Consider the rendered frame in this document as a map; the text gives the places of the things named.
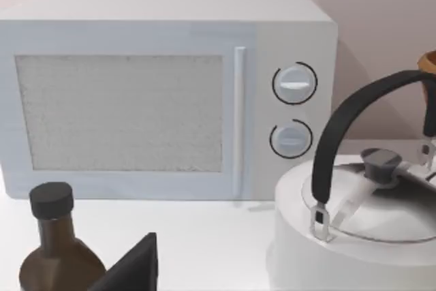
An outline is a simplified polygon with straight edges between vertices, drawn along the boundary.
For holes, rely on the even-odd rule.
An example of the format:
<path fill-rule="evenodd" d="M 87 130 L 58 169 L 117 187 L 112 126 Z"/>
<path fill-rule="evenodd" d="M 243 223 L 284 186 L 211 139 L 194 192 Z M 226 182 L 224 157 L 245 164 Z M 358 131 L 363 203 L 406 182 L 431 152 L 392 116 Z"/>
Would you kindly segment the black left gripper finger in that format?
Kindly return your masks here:
<path fill-rule="evenodd" d="M 132 247 L 89 291 L 157 291 L 157 234 L 150 232 Z"/>

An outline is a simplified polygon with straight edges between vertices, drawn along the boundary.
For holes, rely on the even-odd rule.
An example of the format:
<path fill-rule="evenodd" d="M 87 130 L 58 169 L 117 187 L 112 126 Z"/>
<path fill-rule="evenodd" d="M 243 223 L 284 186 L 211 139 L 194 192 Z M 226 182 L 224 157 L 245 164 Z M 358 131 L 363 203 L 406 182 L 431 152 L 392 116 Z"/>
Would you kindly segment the dark brown bottle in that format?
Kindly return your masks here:
<path fill-rule="evenodd" d="M 74 232 L 74 195 L 66 182 L 46 182 L 29 192 L 40 245 L 22 262 L 20 291 L 88 291 L 106 274 L 98 256 Z"/>

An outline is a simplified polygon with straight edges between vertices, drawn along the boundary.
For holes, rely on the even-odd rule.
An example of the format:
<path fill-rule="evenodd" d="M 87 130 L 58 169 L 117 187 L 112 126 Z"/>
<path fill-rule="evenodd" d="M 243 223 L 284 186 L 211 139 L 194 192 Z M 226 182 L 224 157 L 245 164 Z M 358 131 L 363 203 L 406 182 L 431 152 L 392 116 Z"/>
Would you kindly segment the pale microwave oven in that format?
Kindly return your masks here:
<path fill-rule="evenodd" d="M 312 0 L 29 0 L 0 11 L 0 166 L 26 198 L 272 200 L 330 116 L 338 26 Z M 245 54 L 243 190 L 233 196 L 234 49 Z M 275 72 L 304 62 L 313 97 L 288 105 Z M 285 159 L 274 126 L 313 144 Z"/>

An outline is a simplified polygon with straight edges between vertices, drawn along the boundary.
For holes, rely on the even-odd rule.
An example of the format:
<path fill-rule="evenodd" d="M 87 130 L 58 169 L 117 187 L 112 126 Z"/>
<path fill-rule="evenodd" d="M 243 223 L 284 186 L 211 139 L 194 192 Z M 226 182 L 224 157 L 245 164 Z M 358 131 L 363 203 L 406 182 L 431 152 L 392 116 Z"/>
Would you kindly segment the small microwave knob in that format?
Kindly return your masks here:
<path fill-rule="evenodd" d="M 272 151 L 285 159 L 296 159 L 306 154 L 313 144 L 313 132 L 301 120 L 291 119 L 273 127 L 269 143 Z"/>

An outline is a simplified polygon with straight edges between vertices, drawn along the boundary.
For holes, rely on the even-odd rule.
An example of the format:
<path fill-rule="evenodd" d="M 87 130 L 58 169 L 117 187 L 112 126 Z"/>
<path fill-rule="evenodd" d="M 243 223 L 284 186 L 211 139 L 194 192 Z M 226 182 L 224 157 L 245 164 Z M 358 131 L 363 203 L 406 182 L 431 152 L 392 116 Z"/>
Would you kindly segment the large microwave knob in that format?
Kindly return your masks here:
<path fill-rule="evenodd" d="M 304 62 L 295 62 L 275 72 L 272 91 L 284 104 L 301 105 L 313 97 L 317 84 L 318 79 L 313 68 Z"/>

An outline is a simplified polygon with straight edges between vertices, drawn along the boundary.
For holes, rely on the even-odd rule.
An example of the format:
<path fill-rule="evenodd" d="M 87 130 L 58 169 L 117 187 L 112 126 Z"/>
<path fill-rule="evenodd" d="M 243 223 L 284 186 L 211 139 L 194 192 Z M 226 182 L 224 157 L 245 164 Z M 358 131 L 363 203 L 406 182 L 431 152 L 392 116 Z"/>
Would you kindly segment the brown wooden cup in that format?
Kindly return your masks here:
<path fill-rule="evenodd" d="M 426 52 L 419 58 L 418 69 L 436 75 L 436 50 Z"/>

